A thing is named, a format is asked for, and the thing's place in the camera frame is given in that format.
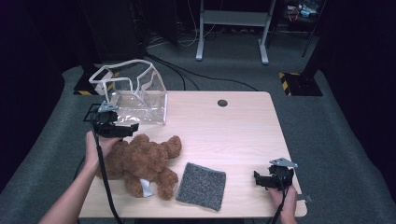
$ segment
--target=dark curtain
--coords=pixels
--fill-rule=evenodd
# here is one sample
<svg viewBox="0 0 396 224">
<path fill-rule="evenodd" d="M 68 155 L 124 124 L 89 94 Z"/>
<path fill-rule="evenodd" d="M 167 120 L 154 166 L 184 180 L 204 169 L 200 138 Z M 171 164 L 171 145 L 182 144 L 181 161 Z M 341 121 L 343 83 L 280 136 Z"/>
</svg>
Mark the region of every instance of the dark curtain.
<svg viewBox="0 0 396 224">
<path fill-rule="evenodd" d="M 44 128 L 64 88 L 62 72 L 98 57 L 77 1 L 0 3 L 0 189 Z"/>
<path fill-rule="evenodd" d="M 303 74 L 324 72 L 349 126 L 396 201 L 396 2 L 328 3 L 327 31 Z"/>
</svg>

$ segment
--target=electronic device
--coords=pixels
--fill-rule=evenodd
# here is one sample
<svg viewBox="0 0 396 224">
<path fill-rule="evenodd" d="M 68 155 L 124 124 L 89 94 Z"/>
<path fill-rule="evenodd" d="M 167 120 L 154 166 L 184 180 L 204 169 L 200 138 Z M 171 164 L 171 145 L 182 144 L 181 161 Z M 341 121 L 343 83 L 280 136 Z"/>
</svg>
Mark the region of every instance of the electronic device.
<svg viewBox="0 0 396 224">
<path fill-rule="evenodd" d="M 291 186 L 292 179 L 294 176 L 294 170 L 288 167 L 297 168 L 297 163 L 280 158 L 277 160 L 270 161 L 273 165 L 268 168 L 271 176 L 262 176 L 254 171 L 254 178 L 256 179 L 256 185 L 260 185 L 266 188 L 282 190 L 288 186 Z"/>
</svg>

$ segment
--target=teddy bear leg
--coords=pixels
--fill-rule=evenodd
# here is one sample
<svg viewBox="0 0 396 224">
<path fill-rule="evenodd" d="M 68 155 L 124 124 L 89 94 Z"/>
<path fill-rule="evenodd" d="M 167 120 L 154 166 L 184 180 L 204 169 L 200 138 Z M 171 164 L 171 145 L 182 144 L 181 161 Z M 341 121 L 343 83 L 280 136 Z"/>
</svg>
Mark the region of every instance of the teddy bear leg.
<svg viewBox="0 0 396 224">
<path fill-rule="evenodd" d="M 140 184 L 139 178 L 134 175 L 126 174 L 125 175 L 125 187 L 130 194 L 135 196 L 136 198 L 143 197 L 143 188 Z"/>
<path fill-rule="evenodd" d="M 178 182 L 177 174 L 169 168 L 164 168 L 157 177 L 154 178 L 157 184 L 158 195 L 164 200 L 173 197 L 175 186 Z"/>
</svg>

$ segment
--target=teddy bear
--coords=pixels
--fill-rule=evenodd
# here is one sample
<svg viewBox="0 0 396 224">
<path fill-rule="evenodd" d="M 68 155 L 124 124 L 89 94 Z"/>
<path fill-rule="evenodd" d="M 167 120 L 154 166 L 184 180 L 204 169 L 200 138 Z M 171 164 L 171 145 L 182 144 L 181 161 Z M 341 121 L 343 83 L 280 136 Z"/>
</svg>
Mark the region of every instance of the teddy bear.
<svg viewBox="0 0 396 224">
<path fill-rule="evenodd" d="M 160 198 L 170 200 L 178 182 L 177 174 L 167 166 L 168 160 L 180 155 L 181 141 L 178 136 L 157 144 L 150 142 L 143 133 L 130 143 L 125 140 L 116 143 L 105 158 L 108 179 L 124 178 L 125 187 L 136 198 L 143 197 L 140 179 L 155 182 Z M 102 178 L 99 169 L 96 175 Z"/>
</svg>

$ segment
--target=wooden table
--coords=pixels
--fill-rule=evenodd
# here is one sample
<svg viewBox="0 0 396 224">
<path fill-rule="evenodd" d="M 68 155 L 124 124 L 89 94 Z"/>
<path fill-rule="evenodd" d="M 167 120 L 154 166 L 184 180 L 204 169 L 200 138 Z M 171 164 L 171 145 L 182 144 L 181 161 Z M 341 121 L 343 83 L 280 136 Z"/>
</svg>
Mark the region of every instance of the wooden table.
<svg viewBox="0 0 396 224">
<path fill-rule="evenodd" d="M 218 100 L 228 104 L 219 106 Z M 181 203 L 175 197 L 171 201 L 163 201 L 157 195 L 136 199 L 126 191 L 122 179 L 110 180 L 120 217 L 272 217 L 275 214 L 269 192 L 257 186 L 253 177 L 253 171 L 269 175 L 271 160 L 281 157 L 290 160 L 269 93 L 169 91 L 166 125 L 141 125 L 134 135 L 139 133 L 158 143 L 173 135 L 180 136 L 181 155 L 170 161 L 169 168 L 179 179 L 187 162 L 225 172 L 224 198 L 216 212 Z M 296 175 L 293 185 L 301 193 Z M 297 202 L 296 216 L 305 216 L 306 212 L 305 203 Z M 113 217 L 101 179 L 93 180 L 80 217 Z"/>
</svg>

